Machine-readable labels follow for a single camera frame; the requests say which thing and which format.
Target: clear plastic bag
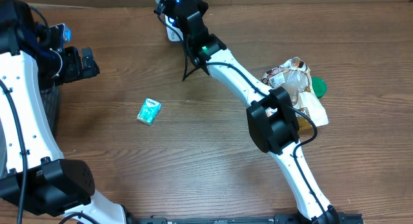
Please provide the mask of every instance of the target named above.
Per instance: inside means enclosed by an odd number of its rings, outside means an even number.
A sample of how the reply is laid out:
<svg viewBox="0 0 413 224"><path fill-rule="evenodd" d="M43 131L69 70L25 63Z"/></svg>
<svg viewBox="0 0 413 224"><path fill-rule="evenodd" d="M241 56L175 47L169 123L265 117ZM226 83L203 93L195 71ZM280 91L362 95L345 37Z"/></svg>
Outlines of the clear plastic bag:
<svg viewBox="0 0 413 224"><path fill-rule="evenodd" d="M316 126L328 124L325 109L312 88L310 68L300 58L289 59L283 65L265 72L262 82L274 89L285 88L290 94L293 107L305 113ZM267 115L274 112L275 110L267 110ZM300 130L311 127L310 123L303 117L297 115L297 119Z"/></svg>

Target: wooden table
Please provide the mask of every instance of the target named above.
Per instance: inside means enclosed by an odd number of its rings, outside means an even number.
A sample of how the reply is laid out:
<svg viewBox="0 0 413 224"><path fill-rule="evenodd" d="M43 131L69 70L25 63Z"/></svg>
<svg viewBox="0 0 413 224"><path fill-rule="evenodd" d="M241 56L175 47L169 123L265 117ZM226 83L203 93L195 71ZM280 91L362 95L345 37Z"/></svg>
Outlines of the wooden table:
<svg viewBox="0 0 413 224"><path fill-rule="evenodd" d="M97 77L61 87L57 142L88 163L106 197L139 218L296 212L278 166L253 144L241 102L202 71L181 82L181 46L151 8L43 14L66 23L72 44L90 46L100 66ZM304 152L338 211L412 223L411 3L217 6L204 20L256 77L299 56L327 82L330 123ZM146 97L163 104L151 127L136 121ZM13 223L16 210L0 202L0 223Z"/></svg>

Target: green lid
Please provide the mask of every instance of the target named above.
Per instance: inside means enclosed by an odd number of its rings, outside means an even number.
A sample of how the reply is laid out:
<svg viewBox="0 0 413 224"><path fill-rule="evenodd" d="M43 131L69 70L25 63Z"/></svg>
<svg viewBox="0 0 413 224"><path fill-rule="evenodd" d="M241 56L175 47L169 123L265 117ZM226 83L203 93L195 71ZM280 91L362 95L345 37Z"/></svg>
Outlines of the green lid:
<svg viewBox="0 0 413 224"><path fill-rule="evenodd" d="M311 81L312 88L314 89L314 93L316 94L317 98L322 98L324 94L327 92L327 85L320 77L313 77Z"/></svg>

